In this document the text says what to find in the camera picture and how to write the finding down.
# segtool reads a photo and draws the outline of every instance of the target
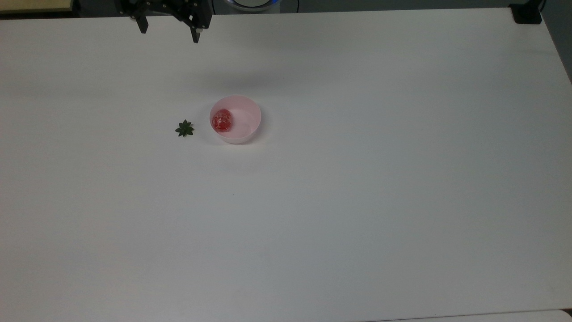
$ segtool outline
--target pink bowl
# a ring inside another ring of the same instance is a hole
[[[232,114],[232,127],[228,132],[219,132],[211,122],[215,113],[221,109],[227,109]],[[210,109],[210,126],[223,141],[232,144],[244,143],[253,138],[261,120],[260,107],[242,95],[227,96]]]

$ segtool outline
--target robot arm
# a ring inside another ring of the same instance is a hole
[[[172,15],[190,27],[195,43],[201,31],[209,27],[213,15],[209,0],[115,0],[115,5],[120,14],[137,22],[141,33],[146,33],[149,27],[148,12]]]

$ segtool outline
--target black device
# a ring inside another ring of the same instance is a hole
[[[149,27],[147,15],[169,14],[190,27],[193,42],[197,43],[201,31],[210,25],[213,12],[209,0],[115,0],[119,14],[127,15],[137,22],[141,33]]]
[[[524,5],[509,5],[509,8],[513,11],[514,22],[527,25],[539,25],[542,22],[542,17],[538,6],[542,1],[546,0],[529,0]]]

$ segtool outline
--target red fruit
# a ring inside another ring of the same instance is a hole
[[[215,113],[211,122],[217,131],[226,132],[232,126],[232,114],[227,109],[221,109]]]

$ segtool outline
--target wooden surface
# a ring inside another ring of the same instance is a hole
[[[0,0],[0,13],[70,11],[73,0]]]
[[[572,87],[544,24],[215,16],[193,44],[172,17],[93,18],[0,39],[1,321],[572,307]],[[209,126],[232,94],[263,112],[242,146]]]

